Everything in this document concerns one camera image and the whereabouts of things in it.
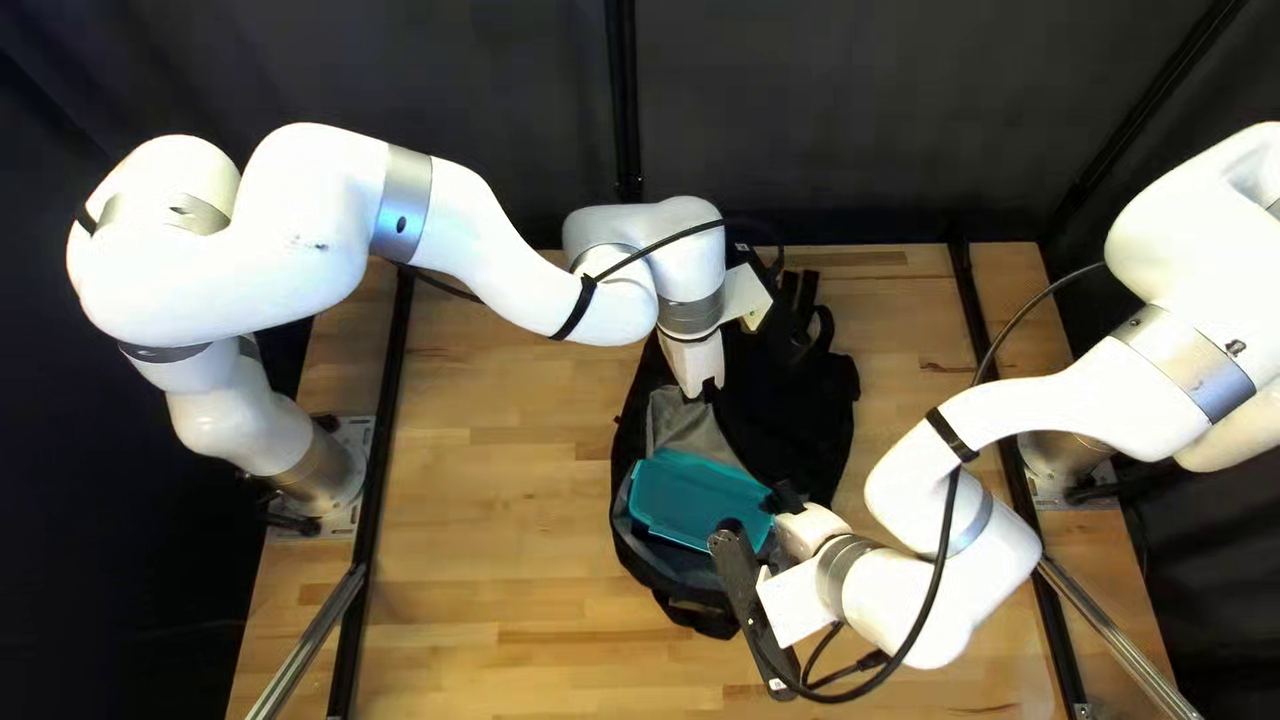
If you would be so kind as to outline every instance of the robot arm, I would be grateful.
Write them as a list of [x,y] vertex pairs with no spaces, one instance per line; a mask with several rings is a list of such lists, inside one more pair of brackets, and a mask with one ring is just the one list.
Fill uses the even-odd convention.
[[[657,218],[648,223],[654,227],[719,217],[694,197],[626,208],[631,219]],[[86,210],[96,228],[72,228],[72,283],[95,324],[141,346],[212,342],[325,310],[360,283],[370,251],[453,274],[499,315],[545,336],[564,323],[582,288],[524,242],[476,173],[328,126],[273,132],[243,178],[205,141],[152,140],[108,176]],[[571,224],[599,224],[589,220]],[[579,234],[570,249],[577,274],[657,240],[631,232],[593,243]],[[627,265],[596,288],[567,340],[645,337],[658,319],[654,275],[671,301],[714,295],[724,282],[723,237],[721,228],[704,231]],[[701,334],[721,320],[709,318]]]
[[[1094,437],[1146,461],[1174,455],[1193,470],[1280,443],[1280,329],[1271,318],[1280,301],[1280,123],[1245,129],[1143,191],[1116,219],[1106,259],[1146,307],[1061,373],[947,400],[872,470],[868,509],[919,556],[937,550],[951,470],[1024,430]],[[780,643],[838,619],[897,651],[931,564],[858,538],[815,506],[778,516],[777,527],[804,560],[758,588]],[[955,659],[1041,555],[1025,523],[964,473],[950,546],[933,610],[905,657],[915,667]]]
[[736,316],[723,304],[723,228],[591,283],[585,304],[582,275],[655,233],[717,219],[696,197],[591,208],[566,223],[568,273],[525,243],[470,169],[298,123],[264,138],[243,177],[195,137],[137,147],[86,201],[67,268],[88,318],[165,391],[183,443],[268,478],[300,512],[325,515],[355,497],[362,462],[270,392],[256,354],[237,351],[250,333],[335,305],[372,252],[456,275],[507,320],[557,340],[625,345],[657,322],[695,395],[704,378],[723,382],[717,328]]

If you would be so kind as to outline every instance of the black cable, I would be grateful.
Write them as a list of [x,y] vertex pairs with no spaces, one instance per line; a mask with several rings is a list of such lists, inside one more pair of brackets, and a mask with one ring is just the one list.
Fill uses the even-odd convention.
[[636,260],[639,260],[639,259],[649,255],[650,252],[655,252],[658,250],[662,250],[663,247],[671,245],[672,242],[676,242],[677,240],[689,237],[691,234],[698,234],[698,233],[700,233],[703,231],[709,231],[712,228],[718,228],[718,227],[721,227],[723,224],[724,224],[724,218],[717,218],[714,220],[709,220],[709,222],[694,225],[691,228],[685,228],[685,229],[682,229],[682,231],[680,231],[680,232],[677,232],[675,234],[668,234],[667,237],[659,240],[658,242],[654,242],[653,245],[650,245],[650,246],[648,246],[648,247],[645,247],[643,250],[636,250],[631,255],[627,255],[626,258],[618,260],[617,263],[613,264],[612,268],[609,268],[609,269],[604,270],[603,273],[595,275],[595,282],[603,281],[604,278],[612,275],[613,273],[621,270],[622,268],[626,268],[631,263],[635,263]]
[[449,295],[452,295],[454,297],[461,297],[462,300],[470,300],[471,302],[479,302],[480,305],[485,304],[484,300],[480,300],[480,297],[477,297],[476,295],[470,293],[470,292],[462,290],[461,287],[453,287],[452,284],[449,284],[447,282],[438,281],[438,279],[433,278],[431,275],[424,273],[422,270],[417,270],[415,274],[417,275],[417,279],[425,282],[426,284],[429,284],[429,286],[431,286],[434,288],[443,290],[444,292],[448,292]]
[[[1001,328],[1000,333],[996,334],[996,338],[991,342],[991,347],[987,348],[987,354],[982,357],[982,361],[978,364],[978,369],[974,372],[973,378],[969,380],[969,387],[982,383],[983,375],[986,375],[987,373],[987,368],[991,366],[992,360],[996,357],[996,350],[998,350],[1000,346],[1005,342],[1005,338],[1009,337],[1009,333],[1014,329],[1014,327],[1016,327],[1018,323],[1020,323],[1023,318],[1027,316],[1028,313],[1030,313],[1037,305],[1039,305],[1041,301],[1053,295],[1053,292],[1062,288],[1068,283],[1075,281],[1076,278],[1080,278],[1092,270],[1105,266],[1106,263],[1100,261],[1080,268],[1078,270],[1074,270],[1071,273],[1068,273],[1062,278],[1057,279],[1056,282],[1051,283],[1048,287],[1042,290],[1029,301],[1027,301],[1027,304],[1023,305],[1023,307],[1019,309],[1018,313],[1015,313],[1014,316],[1010,318],[1007,323],[1005,323],[1005,327]],[[879,687],[886,679],[888,679],[888,676],[892,675],[895,670],[897,670],[897,667],[902,664],[902,660],[906,657],[906,653],[910,652],[911,646],[915,644],[916,637],[919,637],[920,630],[924,628],[924,623],[929,618],[929,612],[933,610],[933,601],[937,597],[938,585],[942,582],[942,570],[946,566],[946,560],[947,560],[947,544],[951,539],[951,520],[952,515],[955,514],[955,495],[956,495],[956,487],[960,484],[959,480],[960,480],[960,466],[957,465],[954,470],[951,470],[951,475],[947,478],[947,498],[946,498],[946,505],[943,506],[945,510],[942,512],[942,536],[938,539],[937,560],[933,564],[933,575],[929,578],[929,588],[924,593],[924,602],[920,603],[920,610],[915,616],[915,623],[911,625],[911,630],[906,634],[906,638],[902,641],[902,644],[897,648],[897,652],[895,652],[893,656],[888,660],[888,662],[883,665],[881,671],[873,675],[869,680],[864,682],[863,684],[851,688],[849,691],[845,691],[842,693],[820,694],[814,692],[817,688],[827,685],[835,680],[838,680],[840,678],[868,669],[864,666],[864,664],[874,656],[874,652],[872,652],[864,656],[854,665],[842,667],[810,684],[808,682],[809,673],[813,670],[813,666],[817,662],[818,656],[822,655],[822,651],[827,648],[827,644],[831,642],[831,639],[835,638],[836,633],[840,632],[840,628],[835,626],[831,630],[828,630],[827,635],[824,635],[822,641],[818,642],[818,647],[814,648],[813,655],[810,655],[809,660],[805,662],[805,667],[804,671],[801,673],[801,679],[799,683],[796,683],[796,680],[794,680],[792,678],[786,676],[785,673],[774,667],[764,653],[759,652],[756,653],[762,660],[764,660],[764,664],[782,682],[782,684],[785,684],[790,691],[792,691],[794,693],[796,693],[803,698],[829,705],[838,702],[849,702],[851,700],[856,700],[869,693],[870,691]],[[749,643],[755,642],[750,634],[746,634],[746,638]]]
[[840,620],[832,623],[831,629],[827,630],[827,634],[822,635],[822,639],[818,641],[818,647],[813,648],[813,652],[809,653],[809,660],[805,661],[804,664],[804,671],[800,673],[800,682],[804,685],[810,688],[813,687],[813,684],[809,683],[809,673],[813,673],[813,666],[814,664],[818,662],[818,656],[822,655],[822,651],[827,650],[827,646],[831,644],[831,641],[833,641],[836,635],[840,634],[840,629],[844,626],[845,624],[841,623]]
[[1039,291],[1039,293],[1037,293],[1036,297],[1028,300],[1027,305],[1023,305],[1023,307],[1019,311],[1014,313],[1014,316],[1010,318],[1007,323],[1005,323],[1005,327],[1000,328],[1000,333],[996,334],[996,340],[991,341],[991,347],[987,350],[987,355],[983,356],[982,363],[978,364],[978,369],[974,370],[973,379],[969,380],[969,387],[973,387],[983,382],[983,377],[986,377],[987,374],[987,368],[991,366],[992,360],[995,360],[996,357],[996,348],[1000,347],[1002,342],[1005,342],[1005,338],[1009,337],[1009,332],[1014,329],[1014,325],[1020,323],[1023,318],[1027,316],[1028,313],[1030,313],[1033,309],[1036,309],[1037,305],[1041,304],[1042,300],[1053,295],[1062,286],[1070,283],[1071,281],[1079,278],[1080,275],[1097,270],[1098,268],[1106,268],[1106,266],[1107,264],[1100,260],[1092,265],[1085,265],[1079,270],[1070,272],[1059,278],[1057,282]]
[[890,660],[890,657],[888,657],[887,652],[884,652],[883,650],[876,648],[876,650],[868,652],[867,655],[861,656],[858,660],[858,662],[854,662],[852,665],[849,665],[847,667],[841,667],[840,670],[836,670],[835,673],[831,673],[828,675],[823,675],[822,678],[818,678],[817,680],[814,680],[812,683],[805,683],[805,684],[809,685],[809,689],[815,691],[818,688],[827,687],[831,683],[835,683],[836,680],[840,680],[842,678],[852,675],[854,673],[864,673],[867,670],[874,670],[876,667],[879,667],[881,665],[884,665],[886,662],[888,662],[888,660]]

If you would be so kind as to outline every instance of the wooden table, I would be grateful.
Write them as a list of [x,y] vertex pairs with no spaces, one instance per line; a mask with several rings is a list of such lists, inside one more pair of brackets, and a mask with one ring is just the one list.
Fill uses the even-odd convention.
[[[974,247],[983,311],[996,331],[1046,284],[1033,243]],[[559,261],[558,254],[548,254]],[[790,269],[820,270],[833,348],[861,372],[863,400],[836,510],[891,539],[861,483],[924,413],[959,392],[974,357],[940,245],[788,247]],[[356,296],[316,320],[300,402],[372,414],[393,274],[374,261]],[[485,307],[420,286],[364,660],[360,717],[1064,717],[1029,584],[941,670],[902,669],[852,706],[774,703],[741,638],[672,625],[613,555],[609,445],[640,345],[554,343]],[[1070,361],[1052,302],[1000,352],[1005,377]],[[997,454],[972,468],[1004,496]],[[1046,544],[1170,673],[1119,511],[1043,512]],[[264,548],[228,717],[243,717],[349,562],[348,541]],[[1156,708],[1068,609],[1096,717]],[[324,717],[330,638],[285,717]],[[813,638],[800,644],[801,657]],[[852,633],[822,667],[869,650]]]

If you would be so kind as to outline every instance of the dark backdrop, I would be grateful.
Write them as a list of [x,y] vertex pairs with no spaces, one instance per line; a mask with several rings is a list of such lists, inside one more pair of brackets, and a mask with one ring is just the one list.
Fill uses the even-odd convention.
[[[1038,238],[1062,274],[1097,258],[1137,190],[1280,110],[1277,3],[1253,0],[1080,213],[1041,237],[1208,6],[641,3],[646,197],[701,195],[773,219],[795,243],[936,240],[946,228]],[[270,129],[306,119],[462,161],[531,243],[557,245],[567,211],[613,199],[603,1],[10,0],[0,50],[13,247],[3,368],[17,397],[3,428],[17,459],[5,694],[26,716],[216,717],[257,562],[252,493],[180,447],[160,393],[83,319],[61,268],[76,206],[156,135],[202,136],[243,165]],[[1132,302],[1106,278],[1092,283],[1061,299],[1076,348]],[[306,324],[265,337],[273,383],[289,392]],[[1260,556],[1275,516],[1267,461],[1215,484],[1171,480],[1140,501],[1179,678],[1216,717],[1265,707],[1222,680],[1245,675],[1239,659],[1280,657],[1263,610],[1276,571]],[[1176,495],[1187,488],[1230,500]],[[1210,500],[1225,515],[1197,511]],[[1222,528],[1257,533],[1224,544]],[[1203,533],[1217,555],[1188,550]],[[1245,596],[1252,615],[1212,605]]]

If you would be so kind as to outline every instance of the black backpack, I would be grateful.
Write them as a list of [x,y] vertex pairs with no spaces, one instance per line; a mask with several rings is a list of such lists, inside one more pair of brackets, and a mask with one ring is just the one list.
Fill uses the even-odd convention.
[[[708,382],[701,396],[687,402],[712,405],[721,434],[739,460],[773,488],[771,510],[799,510],[803,500],[829,507],[854,438],[858,369],[847,355],[829,351],[835,323],[827,307],[814,305],[818,273],[806,270],[803,279],[783,273],[782,287],[773,288],[771,274],[758,261],[754,265],[774,296],[773,306],[755,333],[742,332],[736,323],[721,328],[724,387],[717,389]],[[809,337],[814,316],[819,332]],[[676,384],[657,332],[645,343],[613,436],[613,547],[622,566],[653,591],[673,623],[728,639],[737,633],[737,621],[710,555],[646,534],[627,512],[631,468],[646,452],[649,395]],[[772,537],[759,560],[776,570],[787,562]]]

